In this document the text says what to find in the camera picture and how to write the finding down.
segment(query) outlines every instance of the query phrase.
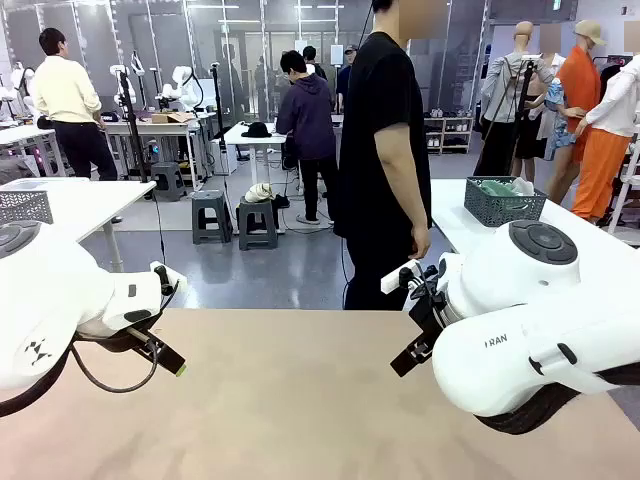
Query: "gray stool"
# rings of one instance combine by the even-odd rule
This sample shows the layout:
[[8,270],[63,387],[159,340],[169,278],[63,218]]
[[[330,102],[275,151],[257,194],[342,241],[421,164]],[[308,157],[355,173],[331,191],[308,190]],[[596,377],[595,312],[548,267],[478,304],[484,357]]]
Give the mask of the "gray stool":
[[[247,233],[247,219],[249,215],[262,215],[267,226],[267,233]],[[238,209],[238,229],[240,230],[240,250],[249,250],[250,243],[266,243],[269,248],[278,247],[278,231],[273,219],[271,200],[260,203],[249,203],[244,197],[240,199]]]
[[151,177],[158,184],[155,192],[170,202],[177,202],[187,194],[177,163],[155,163],[151,165]]
[[[207,208],[215,210],[215,218],[206,216]],[[212,223],[217,223],[218,228],[207,229],[207,225]],[[233,227],[224,194],[217,190],[195,192],[191,201],[191,224],[194,244],[199,245],[203,240],[211,238],[219,238],[222,243],[229,243]]]

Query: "human hand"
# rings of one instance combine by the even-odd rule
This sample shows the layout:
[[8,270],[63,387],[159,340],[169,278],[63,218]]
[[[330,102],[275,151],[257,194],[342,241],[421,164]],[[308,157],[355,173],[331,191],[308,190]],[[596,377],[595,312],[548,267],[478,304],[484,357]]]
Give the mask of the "human hand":
[[587,112],[586,110],[580,107],[572,107],[572,108],[567,108],[564,111],[564,114],[569,118],[584,118]]
[[587,119],[583,118],[578,124],[578,128],[576,128],[576,138],[582,135],[588,126]]
[[413,255],[410,255],[409,258],[421,260],[431,247],[431,234],[427,225],[414,225],[411,229],[411,236],[413,237]]

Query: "gray plastic basket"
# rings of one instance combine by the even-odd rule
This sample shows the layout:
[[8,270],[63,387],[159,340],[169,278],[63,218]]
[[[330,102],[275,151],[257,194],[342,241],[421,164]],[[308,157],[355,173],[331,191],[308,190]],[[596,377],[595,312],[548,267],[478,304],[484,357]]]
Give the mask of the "gray plastic basket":
[[505,185],[516,177],[469,177],[464,196],[464,206],[485,227],[499,227],[515,220],[539,220],[547,197],[535,190],[532,197],[493,197],[485,193],[483,180],[495,180]]
[[0,225],[18,220],[53,223],[47,192],[0,190]]

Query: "person in purple hoodie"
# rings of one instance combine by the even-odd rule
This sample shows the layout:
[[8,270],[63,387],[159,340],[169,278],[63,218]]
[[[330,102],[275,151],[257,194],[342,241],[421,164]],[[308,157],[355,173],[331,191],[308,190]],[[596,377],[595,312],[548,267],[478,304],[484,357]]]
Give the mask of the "person in purple hoodie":
[[293,86],[282,100],[276,132],[282,135],[293,132],[300,159],[306,215],[298,215],[297,220],[308,225],[320,224],[317,217],[320,172],[327,187],[329,223],[333,224],[338,165],[329,85],[315,73],[307,73],[304,58],[295,50],[282,54],[280,66]]

